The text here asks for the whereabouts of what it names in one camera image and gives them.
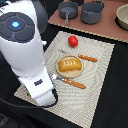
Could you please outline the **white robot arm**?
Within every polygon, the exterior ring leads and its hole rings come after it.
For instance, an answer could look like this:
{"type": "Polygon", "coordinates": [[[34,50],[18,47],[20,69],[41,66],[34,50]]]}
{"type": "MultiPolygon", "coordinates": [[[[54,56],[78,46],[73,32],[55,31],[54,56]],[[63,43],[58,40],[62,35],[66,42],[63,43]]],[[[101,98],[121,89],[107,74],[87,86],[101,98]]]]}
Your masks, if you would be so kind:
{"type": "Polygon", "coordinates": [[[31,97],[43,108],[57,103],[55,86],[47,72],[40,34],[48,16],[39,0],[7,1],[0,7],[0,52],[31,97]]]}

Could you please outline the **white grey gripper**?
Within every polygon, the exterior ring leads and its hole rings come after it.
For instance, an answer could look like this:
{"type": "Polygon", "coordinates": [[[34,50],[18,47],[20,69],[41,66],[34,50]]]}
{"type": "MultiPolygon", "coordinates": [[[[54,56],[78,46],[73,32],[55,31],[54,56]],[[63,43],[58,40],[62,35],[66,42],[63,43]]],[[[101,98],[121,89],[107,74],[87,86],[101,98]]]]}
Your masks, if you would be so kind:
{"type": "Polygon", "coordinates": [[[53,85],[47,69],[43,70],[33,77],[19,77],[19,81],[26,87],[31,97],[39,106],[51,105],[54,102],[53,85]]]}

